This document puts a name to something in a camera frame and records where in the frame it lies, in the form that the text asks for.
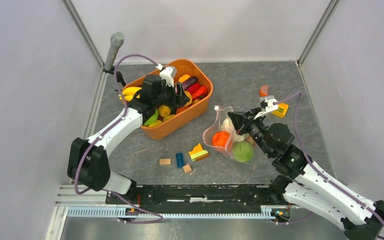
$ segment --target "orange bell pepper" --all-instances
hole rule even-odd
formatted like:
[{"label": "orange bell pepper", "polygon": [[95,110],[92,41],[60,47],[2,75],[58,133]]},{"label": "orange bell pepper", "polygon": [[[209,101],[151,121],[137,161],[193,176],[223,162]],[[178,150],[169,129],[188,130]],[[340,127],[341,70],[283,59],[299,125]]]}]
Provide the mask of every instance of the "orange bell pepper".
[{"label": "orange bell pepper", "polygon": [[228,143],[230,136],[231,135],[227,131],[216,132],[212,137],[212,145],[224,148]]}]

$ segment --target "red chili pepper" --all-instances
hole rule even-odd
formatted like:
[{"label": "red chili pepper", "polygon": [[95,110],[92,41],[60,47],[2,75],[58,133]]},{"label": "red chili pepper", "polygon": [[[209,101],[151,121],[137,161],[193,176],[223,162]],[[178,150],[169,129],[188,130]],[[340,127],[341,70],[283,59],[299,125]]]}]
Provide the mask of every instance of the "red chili pepper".
[{"label": "red chili pepper", "polygon": [[194,94],[198,89],[200,89],[201,85],[199,82],[192,84],[190,87],[186,89],[190,94]]},{"label": "red chili pepper", "polygon": [[202,95],[207,94],[207,91],[208,91],[207,87],[202,85],[198,90],[196,90],[196,92],[194,92],[192,94],[192,100],[194,100],[194,99],[196,99],[196,98],[198,98],[198,97],[200,97]]}]

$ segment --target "orange bin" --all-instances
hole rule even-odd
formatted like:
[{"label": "orange bin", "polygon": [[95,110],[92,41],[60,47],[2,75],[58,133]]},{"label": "orange bin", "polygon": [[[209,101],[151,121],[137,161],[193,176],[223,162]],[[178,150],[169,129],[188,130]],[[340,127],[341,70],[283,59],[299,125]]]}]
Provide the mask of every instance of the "orange bin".
[{"label": "orange bin", "polygon": [[[190,76],[196,76],[198,78],[199,84],[206,86],[208,93],[207,93],[207,96],[204,97],[202,100],[200,100],[198,103],[193,104],[192,106],[188,107],[186,110],[180,112],[179,114],[176,114],[174,117],[163,122],[158,126],[155,126],[155,127],[141,126],[140,128],[143,130],[143,132],[149,138],[154,140],[161,140],[171,132],[175,131],[181,126],[187,124],[193,119],[204,114],[208,109],[208,104],[210,103],[210,97],[213,94],[213,84],[208,79],[208,77],[198,68],[198,66],[192,61],[181,58],[173,62],[170,62],[169,64],[167,64],[167,66],[173,66],[177,69],[176,76],[174,76],[175,83],[177,83],[179,78],[185,74]],[[160,71],[156,69],[155,71],[150,72],[149,74],[158,75],[159,72]],[[145,79],[145,76],[127,84],[125,88],[141,86],[144,79]]]}]

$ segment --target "yellow block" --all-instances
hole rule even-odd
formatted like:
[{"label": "yellow block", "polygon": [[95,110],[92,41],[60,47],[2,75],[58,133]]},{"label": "yellow block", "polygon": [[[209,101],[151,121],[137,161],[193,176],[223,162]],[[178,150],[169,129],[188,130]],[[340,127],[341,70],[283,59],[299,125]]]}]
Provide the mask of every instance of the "yellow block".
[{"label": "yellow block", "polygon": [[279,103],[279,108],[276,111],[272,111],[271,113],[279,118],[284,118],[286,112],[288,111],[289,105],[286,103]]}]

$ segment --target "gray tabletop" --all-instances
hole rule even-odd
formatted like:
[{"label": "gray tabletop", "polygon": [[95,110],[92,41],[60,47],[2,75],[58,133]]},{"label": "gray tabletop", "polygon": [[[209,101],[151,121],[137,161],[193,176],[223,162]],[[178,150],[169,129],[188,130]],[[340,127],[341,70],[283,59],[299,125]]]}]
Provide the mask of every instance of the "gray tabletop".
[{"label": "gray tabletop", "polygon": [[[199,63],[198,67],[208,76],[214,86],[206,113],[185,124],[162,140],[149,139],[141,129],[134,130],[109,157],[111,170],[135,180],[138,184],[258,184],[269,183],[278,172],[261,150],[256,149],[254,159],[239,163],[225,158],[215,150],[206,147],[203,132],[216,119],[215,105],[231,106],[235,111],[247,111],[259,107],[259,88],[269,86],[269,94],[278,100],[303,91],[304,83],[294,62],[224,62]],[[127,83],[154,70],[153,65],[123,65],[120,67]],[[105,127],[123,109],[123,103],[114,91],[113,76],[109,75],[105,85],[95,132]],[[287,124],[292,133],[296,100],[288,102],[285,118],[269,114],[265,123]],[[320,130],[307,95],[304,94],[299,109],[298,128],[308,154],[328,173],[333,174]],[[188,151],[201,143],[210,157],[191,162]],[[159,159],[176,159],[176,153],[183,153],[185,163],[192,171],[184,173],[176,163],[160,166]]]}]

